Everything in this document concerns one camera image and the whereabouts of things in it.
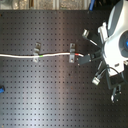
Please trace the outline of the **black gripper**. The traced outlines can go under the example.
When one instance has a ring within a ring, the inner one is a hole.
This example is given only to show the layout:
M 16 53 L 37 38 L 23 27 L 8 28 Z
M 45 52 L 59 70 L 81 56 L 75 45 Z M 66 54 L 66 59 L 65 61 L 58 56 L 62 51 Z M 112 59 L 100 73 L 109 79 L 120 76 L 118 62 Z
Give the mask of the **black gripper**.
M 94 53 L 87 54 L 83 57 L 79 57 L 78 61 L 79 61 L 79 65 L 84 65 L 84 64 L 91 63 L 93 61 L 102 59 L 102 58 L 103 58 L 103 52 L 101 50 L 98 50 Z

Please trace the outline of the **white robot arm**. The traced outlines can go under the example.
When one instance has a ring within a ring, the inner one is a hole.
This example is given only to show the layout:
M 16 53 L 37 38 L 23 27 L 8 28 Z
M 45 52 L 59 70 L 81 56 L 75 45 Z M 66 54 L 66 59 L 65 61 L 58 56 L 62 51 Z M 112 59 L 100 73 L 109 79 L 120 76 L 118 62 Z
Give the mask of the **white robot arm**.
M 80 57 L 79 65 L 102 58 L 106 66 L 122 70 L 128 60 L 128 0 L 120 0 L 112 8 L 108 22 L 98 28 L 98 34 L 85 29 L 83 37 L 99 51 Z

